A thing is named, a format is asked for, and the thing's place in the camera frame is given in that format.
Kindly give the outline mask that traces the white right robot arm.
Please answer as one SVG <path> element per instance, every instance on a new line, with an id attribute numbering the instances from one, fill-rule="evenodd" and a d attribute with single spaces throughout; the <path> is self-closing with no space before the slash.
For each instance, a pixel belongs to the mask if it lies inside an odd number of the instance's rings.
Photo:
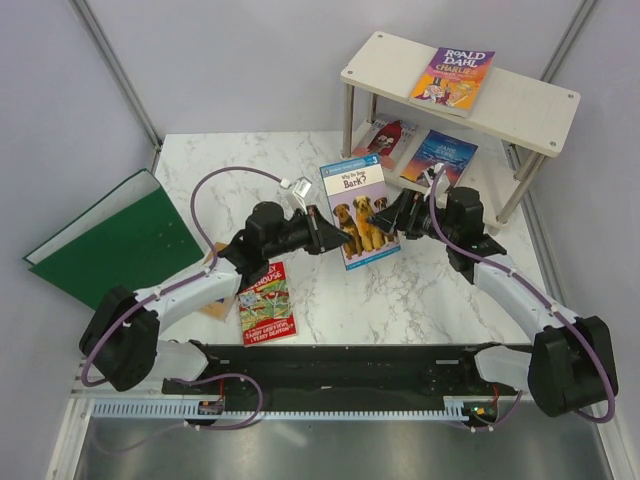
<path id="1" fill-rule="evenodd" d="M 465 391 L 477 394 L 499 383 L 530 394 L 549 417 L 576 413 L 594 423 L 611 421 L 619 387 L 608 326 L 541 291 L 486 232 L 483 213 L 479 193 L 471 188 L 451 190 L 443 208 L 430 196 L 405 189 L 368 222 L 408 240 L 428 236 L 443 242 L 453 269 L 527 335 L 531 344 L 524 351 L 494 343 L 471 349 L 470 361 L 457 371 Z"/>

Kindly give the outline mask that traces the Charlie Chocolate Factory book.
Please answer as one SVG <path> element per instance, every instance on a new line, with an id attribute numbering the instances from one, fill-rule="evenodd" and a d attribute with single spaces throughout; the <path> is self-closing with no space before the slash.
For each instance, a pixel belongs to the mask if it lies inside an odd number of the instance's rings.
<path id="1" fill-rule="evenodd" d="M 439 47 L 409 95 L 409 103 L 467 118 L 494 56 L 494 51 Z"/>

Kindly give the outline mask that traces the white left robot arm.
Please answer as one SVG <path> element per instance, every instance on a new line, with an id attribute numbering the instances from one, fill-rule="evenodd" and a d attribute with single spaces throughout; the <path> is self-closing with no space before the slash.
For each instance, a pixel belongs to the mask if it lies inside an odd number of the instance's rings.
<path id="1" fill-rule="evenodd" d="M 211 392 L 219 382 L 218 367 L 191 342 L 163 346 L 160 334 L 205 305 L 256 284 L 267 275 L 272 258 L 297 250 L 321 255 L 350 239 L 314 205 L 286 218 L 279 204 L 261 202 L 211 264 L 195 264 L 167 286 L 109 290 L 79 341 L 85 366 L 97 368 L 103 382 L 123 392 L 152 372 L 160 354 L 175 352 L 185 360 L 179 376 L 196 392 Z"/>

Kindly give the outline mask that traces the Jane Eyre book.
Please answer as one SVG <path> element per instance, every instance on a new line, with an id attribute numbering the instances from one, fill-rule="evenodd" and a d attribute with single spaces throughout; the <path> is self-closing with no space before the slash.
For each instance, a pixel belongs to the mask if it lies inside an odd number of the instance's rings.
<path id="1" fill-rule="evenodd" d="M 478 146 L 431 130 L 422 141 L 400 177 L 417 185 L 430 187 L 436 176 L 435 166 L 442 163 L 451 186 L 455 186 L 469 166 Z"/>

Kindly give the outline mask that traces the Why Do Dogs Bark book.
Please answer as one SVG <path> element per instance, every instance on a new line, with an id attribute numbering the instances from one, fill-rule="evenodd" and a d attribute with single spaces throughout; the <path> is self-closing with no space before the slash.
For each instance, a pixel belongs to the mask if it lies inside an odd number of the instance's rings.
<path id="1" fill-rule="evenodd" d="M 389 205 L 377 154 L 322 166 L 320 175 L 333 223 L 352 240 L 341 247 L 347 271 L 399 252 L 397 233 L 384 233 L 369 220 Z"/>

